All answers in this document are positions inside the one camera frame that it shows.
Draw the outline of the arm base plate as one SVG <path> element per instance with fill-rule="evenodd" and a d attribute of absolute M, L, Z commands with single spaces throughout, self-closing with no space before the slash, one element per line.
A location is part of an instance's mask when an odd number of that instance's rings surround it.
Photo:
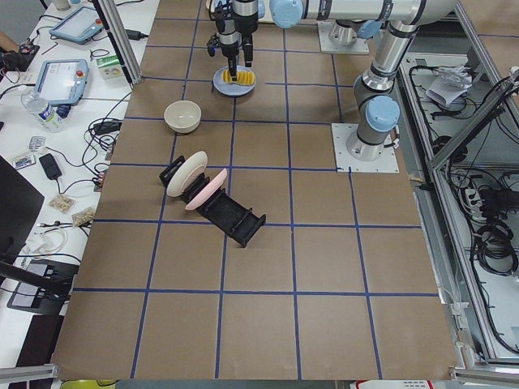
<path fill-rule="evenodd" d="M 352 28 L 342 27 L 336 21 L 318 22 L 317 28 L 322 53 L 369 54 L 367 40 L 358 38 Z"/>
<path fill-rule="evenodd" d="M 333 123 L 332 141 L 338 173 L 399 173 L 391 135 L 376 146 L 362 143 L 357 123 Z"/>

